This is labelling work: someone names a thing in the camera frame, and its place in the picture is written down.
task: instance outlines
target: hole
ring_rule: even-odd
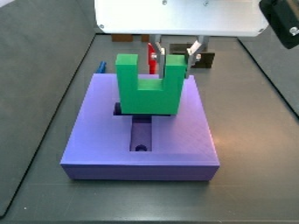
[[[134,151],[146,151],[146,148],[142,144],[138,144],[136,147],[134,147]]]

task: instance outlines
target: white panel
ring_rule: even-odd
[[[96,0],[106,33],[256,36],[267,28],[259,0]]]
[[[0,8],[9,4],[13,0],[0,0]]]

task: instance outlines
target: black table surface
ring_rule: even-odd
[[[168,37],[164,44],[180,41]],[[220,161],[212,181],[68,179],[61,153],[98,62],[113,73],[116,53],[145,56],[138,39],[112,43],[97,36],[2,222],[299,221],[297,117],[237,40],[212,38],[209,50],[212,69],[192,73]],[[145,57],[140,67],[145,73]]]

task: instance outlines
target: green u-shaped block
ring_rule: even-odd
[[[186,64],[166,55],[162,79],[137,79],[137,55],[116,56],[116,79],[122,114],[176,115]]]

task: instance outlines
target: purple block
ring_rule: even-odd
[[[129,151],[132,116],[113,115],[116,102],[116,75],[93,74],[60,161],[69,178],[211,180],[220,161],[193,77],[177,115],[152,118],[152,151]]]

